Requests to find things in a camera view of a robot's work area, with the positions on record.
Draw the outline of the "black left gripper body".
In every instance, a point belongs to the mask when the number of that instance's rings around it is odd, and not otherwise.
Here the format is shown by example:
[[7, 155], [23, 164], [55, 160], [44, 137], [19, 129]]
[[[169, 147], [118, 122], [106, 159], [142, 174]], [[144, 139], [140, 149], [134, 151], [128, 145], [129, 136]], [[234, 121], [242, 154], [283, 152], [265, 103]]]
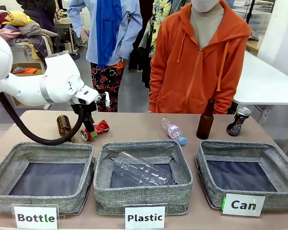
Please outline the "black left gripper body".
[[71, 108], [77, 115], [83, 113], [83, 120], [89, 120], [89, 117], [91, 117], [91, 113], [97, 110], [95, 103], [71, 104]]

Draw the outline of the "crushed red soda can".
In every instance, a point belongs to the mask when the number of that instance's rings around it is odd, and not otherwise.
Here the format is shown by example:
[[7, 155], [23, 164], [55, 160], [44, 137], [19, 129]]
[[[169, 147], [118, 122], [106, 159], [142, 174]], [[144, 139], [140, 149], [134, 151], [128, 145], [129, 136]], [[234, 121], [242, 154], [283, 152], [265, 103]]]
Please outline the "crushed red soda can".
[[86, 128], [80, 131], [84, 141], [91, 141], [93, 138], [100, 136], [109, 131], [109, 125], [106, 120], [101, 120], [98, 124], [94, 125], [94, 131], [89, 132]]

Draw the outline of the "grey basket labelled Bottle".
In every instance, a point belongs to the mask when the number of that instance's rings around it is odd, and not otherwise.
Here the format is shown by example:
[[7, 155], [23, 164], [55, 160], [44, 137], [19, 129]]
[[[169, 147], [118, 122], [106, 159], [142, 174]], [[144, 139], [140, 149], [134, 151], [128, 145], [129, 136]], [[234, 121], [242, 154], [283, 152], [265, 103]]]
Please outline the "grey basket labelled Bottle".
[[15, 205], [55, 205], [67, 215], [81, 213], [94, 174], [94, 148], [64, 143], [15, 145], [0, 163], [0, 213]]

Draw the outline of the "dented black drink can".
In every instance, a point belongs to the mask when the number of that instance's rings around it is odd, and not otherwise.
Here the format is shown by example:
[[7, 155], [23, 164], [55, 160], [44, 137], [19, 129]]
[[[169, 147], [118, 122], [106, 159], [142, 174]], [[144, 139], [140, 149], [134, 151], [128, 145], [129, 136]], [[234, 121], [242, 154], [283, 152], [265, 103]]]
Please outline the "dented black drink can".
[[247, 107], [239, 107], [235, 112], [233, 120], [227, 126], [226, 132], [233, 137], [236, 137], [241, 132], [241, 127], [244, 121], [251, 115], [251, 110]]

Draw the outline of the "white Can sign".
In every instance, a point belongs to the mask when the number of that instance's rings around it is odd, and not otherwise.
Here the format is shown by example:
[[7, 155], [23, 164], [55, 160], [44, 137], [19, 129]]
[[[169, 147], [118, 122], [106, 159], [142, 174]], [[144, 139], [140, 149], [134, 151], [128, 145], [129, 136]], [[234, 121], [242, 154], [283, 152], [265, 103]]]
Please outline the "white Can sign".
[[259, 217], [264, 202], [265, 196], [226, 194], [223, 200], [222, 214]]

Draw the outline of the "grey basket labelled Can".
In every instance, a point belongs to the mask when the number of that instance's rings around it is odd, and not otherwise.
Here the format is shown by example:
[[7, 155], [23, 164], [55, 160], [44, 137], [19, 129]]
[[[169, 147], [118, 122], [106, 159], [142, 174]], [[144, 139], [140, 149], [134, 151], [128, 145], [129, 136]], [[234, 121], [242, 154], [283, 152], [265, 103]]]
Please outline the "grey basket labelled Can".
[[288, 211], [288, 158], [275, 146], [203, 140], [195, 163], [211, 208], [238, 194], [265, 197], [264, 211]]

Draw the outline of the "short brown glass jar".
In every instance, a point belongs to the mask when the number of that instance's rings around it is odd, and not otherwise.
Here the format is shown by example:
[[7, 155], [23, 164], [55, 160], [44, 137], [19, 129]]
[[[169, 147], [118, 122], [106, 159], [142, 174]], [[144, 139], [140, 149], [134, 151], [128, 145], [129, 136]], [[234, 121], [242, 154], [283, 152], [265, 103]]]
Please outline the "short brown glass jar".
[[59, 115], [57, 117], [58, 132], [61, 137], [64, 137], [71, 131], [71, 124], [66, 115]]

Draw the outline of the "large clear plastic bottle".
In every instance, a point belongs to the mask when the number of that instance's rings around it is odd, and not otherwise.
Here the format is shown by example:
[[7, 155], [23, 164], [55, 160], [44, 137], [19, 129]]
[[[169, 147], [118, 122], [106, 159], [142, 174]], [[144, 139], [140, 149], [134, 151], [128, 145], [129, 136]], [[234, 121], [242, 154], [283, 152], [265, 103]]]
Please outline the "large clear plastic bottle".
[[170, 171], [124, 151], [114, 160], [113, 173], [124, 185], [131, 187], [175, 184]]

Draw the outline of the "small pink-label plastic bottle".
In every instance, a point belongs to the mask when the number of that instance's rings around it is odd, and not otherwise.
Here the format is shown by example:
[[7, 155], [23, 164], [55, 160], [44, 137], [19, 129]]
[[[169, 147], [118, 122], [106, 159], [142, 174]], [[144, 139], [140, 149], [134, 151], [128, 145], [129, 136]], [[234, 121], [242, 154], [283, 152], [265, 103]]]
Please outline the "small pink-label plastic bottle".
[[181, 129], [168, 117], [161, 118], [160, 125], [172, 140], [177, 141], [182, 146], [187, 143], [187, 139], [182, 135]]

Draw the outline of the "person in blue shirt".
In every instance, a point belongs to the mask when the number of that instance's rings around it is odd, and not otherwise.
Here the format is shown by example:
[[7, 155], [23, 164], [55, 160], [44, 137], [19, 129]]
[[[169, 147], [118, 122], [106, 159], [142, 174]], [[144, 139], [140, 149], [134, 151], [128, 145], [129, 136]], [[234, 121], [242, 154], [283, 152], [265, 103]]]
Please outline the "person in blue shirt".
[[117, 112], [126, 61], [142, 28], [139, 0], [68, 0], [67, 13], [78, 38], [87, 42], [93, 88], [108, 92], [99, 112]]

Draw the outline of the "pile of colourful clothes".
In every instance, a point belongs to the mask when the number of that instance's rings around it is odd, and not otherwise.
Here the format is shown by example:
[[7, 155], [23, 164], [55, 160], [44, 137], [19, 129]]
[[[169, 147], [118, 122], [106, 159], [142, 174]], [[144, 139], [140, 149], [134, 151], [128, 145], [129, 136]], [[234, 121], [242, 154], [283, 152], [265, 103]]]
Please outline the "pile of colourful clothes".
[[41, 28], [37, 22], [21, 11], [5, 11], [0, 13], [0, 36], [10, 46], [28, 45], [33, 58], [44, 61], [48, 56], [48, 50], [43, 36], [52, 38], [58, 34]]

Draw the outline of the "person in orange hoodie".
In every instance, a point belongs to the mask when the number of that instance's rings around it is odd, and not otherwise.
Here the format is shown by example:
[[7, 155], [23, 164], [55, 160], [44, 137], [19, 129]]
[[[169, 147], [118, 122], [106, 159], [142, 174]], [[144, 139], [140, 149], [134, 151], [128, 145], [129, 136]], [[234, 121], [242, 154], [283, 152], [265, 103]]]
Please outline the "person in orange hoodie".
[[191, 0], [160, 25], [148, 110], [226, 114], [240, 80], [250, 28], [224, 0]]

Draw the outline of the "white Plastic sign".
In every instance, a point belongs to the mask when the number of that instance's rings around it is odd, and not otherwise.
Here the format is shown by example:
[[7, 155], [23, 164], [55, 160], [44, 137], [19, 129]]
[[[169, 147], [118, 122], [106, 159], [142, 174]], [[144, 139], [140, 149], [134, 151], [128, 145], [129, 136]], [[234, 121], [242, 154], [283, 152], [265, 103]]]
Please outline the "white Plastic sign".
[[125, 230], [164, 229], [166, 213], [166, 203], [125, 205]]

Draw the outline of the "tall brown beer bottle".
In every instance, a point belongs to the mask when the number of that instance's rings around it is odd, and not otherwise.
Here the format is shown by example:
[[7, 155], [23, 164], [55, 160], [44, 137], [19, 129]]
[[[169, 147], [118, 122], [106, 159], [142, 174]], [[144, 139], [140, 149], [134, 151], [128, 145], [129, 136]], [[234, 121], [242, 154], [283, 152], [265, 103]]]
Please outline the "tall brown beer bottle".
[[215, 104], [214, 99], [210, 98], [207, 102], [204, 112], [201, 114], [197, 132], [196, 132], [196, 136], [199, 139], [205, 140], [205, 139], [208, 139], [209, 137], [211, 127], [213, 124], [213, 120], [214, 120], [214, 116], [213, 116], [214, 104]]

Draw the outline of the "white side table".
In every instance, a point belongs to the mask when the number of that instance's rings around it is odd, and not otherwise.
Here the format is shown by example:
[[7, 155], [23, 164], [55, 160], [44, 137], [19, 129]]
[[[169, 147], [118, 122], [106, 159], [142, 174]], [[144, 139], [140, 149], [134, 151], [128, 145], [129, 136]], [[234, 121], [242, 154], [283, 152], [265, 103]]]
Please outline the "white side table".
[[263, 126], [274, 106], [288, 106], [288, 75], [245, 51], [233, 102], [256, 107]]

